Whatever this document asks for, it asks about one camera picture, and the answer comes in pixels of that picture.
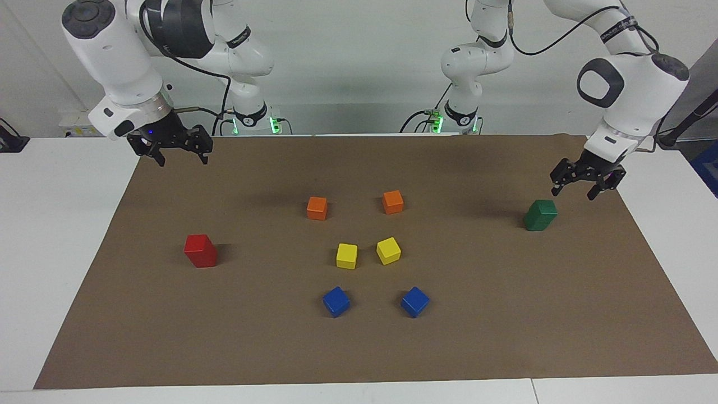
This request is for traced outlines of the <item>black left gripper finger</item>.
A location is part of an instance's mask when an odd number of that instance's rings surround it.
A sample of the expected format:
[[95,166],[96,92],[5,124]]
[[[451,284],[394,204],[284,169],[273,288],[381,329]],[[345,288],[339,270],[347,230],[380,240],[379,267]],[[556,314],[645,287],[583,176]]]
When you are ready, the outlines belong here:
[[602,192],[617,189],[623,177],[625,177],[625,171],[612,171],[605,176],[599,176],[594,186],[587,193],[587,198],[595,200]]
[[569,159],[562,159],[556,167],[552,169],[550,179],[553,183],[551,193],[554,197],[559,195],[565,186],[578,181],[576,168],[576,163],[572,163]]

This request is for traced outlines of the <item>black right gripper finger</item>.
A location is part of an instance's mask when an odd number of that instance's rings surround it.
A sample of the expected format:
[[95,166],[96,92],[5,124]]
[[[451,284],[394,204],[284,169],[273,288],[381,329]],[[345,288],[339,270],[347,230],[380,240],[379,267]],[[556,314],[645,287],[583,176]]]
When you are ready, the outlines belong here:
[[208,164],[209,154],[213,151],[213,138],[202,125],[196,125],[191,130],[191,151],[197,154],[202,164]]
[[136,155],[149,157],[156,161],[160,167],[165,166],[165,157],[160,151],[159,144],[150,143],[147,145],[144,142],[144,138],[141,137],[129,137],[128,143]]

